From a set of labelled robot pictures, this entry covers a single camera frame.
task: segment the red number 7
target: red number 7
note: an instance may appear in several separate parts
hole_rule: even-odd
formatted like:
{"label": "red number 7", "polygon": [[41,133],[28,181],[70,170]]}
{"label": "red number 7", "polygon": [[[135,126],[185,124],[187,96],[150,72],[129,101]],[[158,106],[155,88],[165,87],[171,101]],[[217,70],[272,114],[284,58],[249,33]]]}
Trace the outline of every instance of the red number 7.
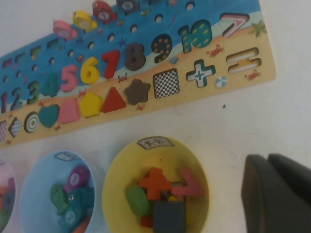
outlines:
{"label": "red number 7", "polygon": [[106,79],[111,79],[115,74],[115,71],[118,66],[118,62],[120,59],[120,51],[119,50],[112,50],[110,52],[106,52],[102,55],[102,60],[107,64],[107,68],[104,74]]}

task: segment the plus sign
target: plus sign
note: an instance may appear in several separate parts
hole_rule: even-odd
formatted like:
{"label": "plus sign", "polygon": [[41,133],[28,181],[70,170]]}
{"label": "plus sign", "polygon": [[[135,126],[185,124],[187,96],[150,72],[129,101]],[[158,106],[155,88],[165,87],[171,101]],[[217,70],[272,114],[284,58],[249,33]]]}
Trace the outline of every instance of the plus sign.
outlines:
{"label": "plus sign", "polygon": [[204,74],[201,74],[200,71],[198,71],[198,75],[195,75],[196,78],[201,80],[201,77],[204,76]]}
{"label": "plus sign", "polygon": [[196,80],[198,87],[207,86],[207,77],[216,73],[215,66],[204,66],[202,59],[194,62],[194,70],[186,74],[187,81]]}

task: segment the yellow fish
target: yellow fish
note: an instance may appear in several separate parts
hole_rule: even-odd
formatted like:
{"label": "yellow fish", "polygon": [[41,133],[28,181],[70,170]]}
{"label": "yellow fish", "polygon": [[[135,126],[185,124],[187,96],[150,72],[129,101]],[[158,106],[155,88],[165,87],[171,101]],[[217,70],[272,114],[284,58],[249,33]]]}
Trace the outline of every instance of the yellow fish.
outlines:
{"label": "yellow fish", "polygon": [[74,25],[85,30],[86,33],[97,28],[97,22],[85,11],[74,11],[72,21]]}

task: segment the beach ball illustration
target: beach ball illustration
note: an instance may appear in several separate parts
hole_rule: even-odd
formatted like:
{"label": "beach ball illustration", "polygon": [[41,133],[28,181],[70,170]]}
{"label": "beach ball illustration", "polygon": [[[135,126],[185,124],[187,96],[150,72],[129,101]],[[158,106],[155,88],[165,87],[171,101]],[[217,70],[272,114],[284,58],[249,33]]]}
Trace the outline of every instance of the beach ball illustration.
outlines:
{"label": "beach ball illustration", "polygon": [[227,77],[225,76],[219,76],[216,80],[216,87],[219,87],[219,88],[223,88],[227,85]]}

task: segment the orange plus piece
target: orange plus piece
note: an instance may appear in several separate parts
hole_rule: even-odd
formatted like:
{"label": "orange plus piece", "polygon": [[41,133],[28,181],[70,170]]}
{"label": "orange plus piece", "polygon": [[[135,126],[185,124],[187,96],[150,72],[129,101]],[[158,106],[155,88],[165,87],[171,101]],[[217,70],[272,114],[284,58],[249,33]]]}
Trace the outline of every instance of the orange plus piece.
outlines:
{"label": "orange plus piece", "polygon": [[147,188],[148,200],[160,200],[162,190],[171,190],[172,183],[163,175],[162,169],[153,167],[149,171],[149,177],[143,177],[139,181],[140,187]]}

